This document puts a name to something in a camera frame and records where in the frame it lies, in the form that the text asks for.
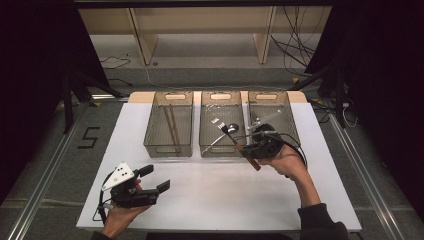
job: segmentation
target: transparent plastic bin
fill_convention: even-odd
[[[300,144],[287,92],[249,92],[248,95],[250,114],[249,126],[251,126],[257,118],[263,119],[280,110],[281,114],[277,114],[276,117],[272,118],[267,123],[278,133],[284,134],[281,135],[284,141],[293,146],[298,146]]]
[[[144,146],[151,158],[193,154],[193,92],[156,92]]]
[[[242,157],[228,136],[222,137],[210,146],[224,134],[216,124],[211,122],[215,118],[219,119],[219,123],[224,122],[227,126],[232,123],[239,126],[238,131],[232,133],[232,136],[246,134],[240,92],[202,92],[199,145],[203,158]],[[245,145],[246,138],[238,139],[237,142]]]

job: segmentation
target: black sleeve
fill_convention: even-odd
[[[90,240],[112,240],[112,238],[108,238],[105,235],[103,235],[103,234],[101,234],[99,232],[94,231],[93,232],[93,235],[91,235]]]
[[[320,203],[298,210],[301,222],[301,240],[348,240],[346,226],[333,222],[327,212],[327,205]]]

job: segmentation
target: metal spoon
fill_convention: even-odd
[[[238,130],[239,130],[238,124],[231,123],[230,125],[228,125],[228,133],[235,133]],[[219,140],[221,140],[225,136],[227,136],[227,134],[222,134],[221,136],[219,136],[215,141],[213,141],[211,143],[211,145],[209,145],[205,150],[202,151],[202,154],[204,154],[205,152],[207,152],[209,150],[209,148],[211,148],[213,145],[215,145]]]

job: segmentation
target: wooden stick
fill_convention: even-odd
[[[244,151],[244,147],[242,145],[240,145],[239,143],[236,143],[235,145],[236,145],[237,150],[239,150],[240,152]],[[258,162],[256,162],[255,159],[250,158],[250,157],[246,157],[246,159],[247,159],[247,161],[249,161],[250,165],[252,165],[256,169],[256,171],[259,171],[261,169],[261,166],[259,165]]]
[[[177,145],[177,141],[176,141],[176,138],[175,138],[175,133],[174,133],[174,126],[172,125],[172,122],[171,122],[171,119],[170,119],[170,117],[169,117],[169,113],[168,113],[168,111],[167,111],[167,106],[165,106],[164,108],[163,108],[163,111],[165,112],[165,116],[166,116],[166,121],[168,122],[168,127],[169,127],[169,131],[170,131],[170,133],[171,133],[171,138],[172,138],[172,143],[174,144],[174,146],[176,146]]]
[[[169,104],[169,110],[171,111],[171,118],[172,118],[172,123],[173,123],[173,129],[175,131],[175,141],[177,142],[178,145],[178,152],[181,152],[181,147],[180,147],[180,137],[178,136],[178,129],[177,129],[177,124],[175,122],[175,115],[174,115],[174,111],[172,110],[173,107],[171,104]]]

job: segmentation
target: gray floor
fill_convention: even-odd
[[[284,40],[287,36],[276,36]],[[161,36],[152,63],[144,68],[137,57],[135,46],[128,36],[102,37],[93,36],[100,59],[108,56],[129,58],[131,62],[117,69],[105,69],[110,79],[121,79],[132,84],[127,85],[119,80],[111,80],[112,88],[131,93],[134,91],[162,91],[169,87],[175,90],[184,88],[191,90],[232,89],[237,90],[284,90],[293,85],[295,74],[283,66],[290,66],[290,59],[284,58],[275,45],[271,45],[268,61],[260,65],[256,59],[251,36],[247,35],[171,35]],[[311,47],[316,45],[311,40]],[[121,62],[104,63],[105,68],[114,68]],[[301,72],[299,65],[292,62],[294,70]],[[319,81],[304,89],[308,98],[318,98],[316,89]],[[98,89],[91,89],[93,94],[104,94]],[[115,126],[123,101],[94,101],[82,115],[69,147],[57,173],[54,175],[48,190],[30,219],[29,229],[24,239],[88,239],[90,232],[75,227],[82,206],[91,184],[102,161],[108,141]],[[321,110],[316,111],[317,120],[327,119],[328,115]],[[363,230],[351,234],[350,239],[393,239],[387,234],[384,224],[379,219],[378,210],[372,204],[361,183],[355,168],[349,160],[337,134],[334,121],[321,123],[321,129],[330,152],[339,171],[348,196],[362,224]],[[64,137],[64,111],[61,105],[50,122],[50,131],[40,142],[34,159],[28,162],[21,177],[16,182],[8,198],[0,208],[0,238],[6,238],[15,221],[33,195],[38,182],[55,154],[61,139]],[[91,141],[83,139],[89,127],[98,127],[90,131],[90,137],[98,140],[93,148],[81,149]],[[355,127],[347,127],[346,132],[352,140],[358,154],[371,175],[372,181],[381,194],[390,212],[395,217],[404,239],[424,239],[424,226],[405,196],[392,179],[389,171],[381,164],[370,138],[359,123]],[[297,233],[287,235],[298,239]],[[126,232],[120,239],[144,239],[140,232]]]

